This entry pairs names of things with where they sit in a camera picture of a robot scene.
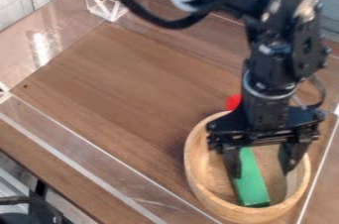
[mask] wooden bowl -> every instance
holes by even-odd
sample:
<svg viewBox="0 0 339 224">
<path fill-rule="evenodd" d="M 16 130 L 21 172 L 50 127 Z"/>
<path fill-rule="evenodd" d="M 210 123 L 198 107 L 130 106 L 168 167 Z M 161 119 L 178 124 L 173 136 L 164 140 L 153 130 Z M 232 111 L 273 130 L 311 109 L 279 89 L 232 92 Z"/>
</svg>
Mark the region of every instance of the wooden bowl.
<svg viewBox="0 0 339 224">
<path fill-rule="evenodd" d="M 237 223 L 264 223 L 279 218 L 304 193 L 311 174 L 308 155 L 288 176 L 284 176 L 277 160 L 277 146 L 253 148 L 271 206 L 238 206 L 222 157 L 214 151 L 209 151 L 206 146 L 205 125 L 225 114 L 226 112 L 217 113 L 202 120 L 188 136 L 184 151 L 188 183 L 202 205 L 225 220 Z"/>
</svg>

